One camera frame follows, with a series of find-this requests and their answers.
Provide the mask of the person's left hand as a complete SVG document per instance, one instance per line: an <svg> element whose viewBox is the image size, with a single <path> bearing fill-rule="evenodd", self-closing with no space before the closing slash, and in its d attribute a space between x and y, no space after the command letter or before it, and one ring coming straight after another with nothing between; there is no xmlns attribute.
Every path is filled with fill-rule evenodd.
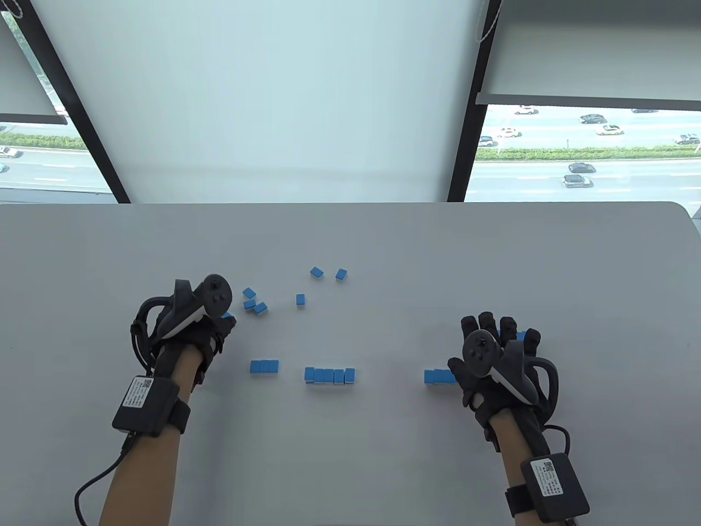
<svg viewBox="0 0 701 526"><path fill-rule="evenodd" d="M177 279L169 296L154 296L140 306L131 323L131 344L137 360L151 378L171 378L188 346L201 355L193 386L202 384L205 373L237 323L228 313L233 293L219 274L208 275L192 288Z"/></svg>

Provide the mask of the person's right hand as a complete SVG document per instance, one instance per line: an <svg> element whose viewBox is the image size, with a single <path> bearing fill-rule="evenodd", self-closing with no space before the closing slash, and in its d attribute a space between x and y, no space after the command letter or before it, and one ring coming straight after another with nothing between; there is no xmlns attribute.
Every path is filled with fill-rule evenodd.
<svg viewBox="0 0 701 526"><path fill-rule="evenodd" d="M508 410L531 453L550 454L543 432L558 405L559 374L551 361L537 355L539 331L519 333L514 318L497 321L488 311L463 317L461 330L462 356L450 358L447 366L486 440L500 450L490 420Z"/></svg>

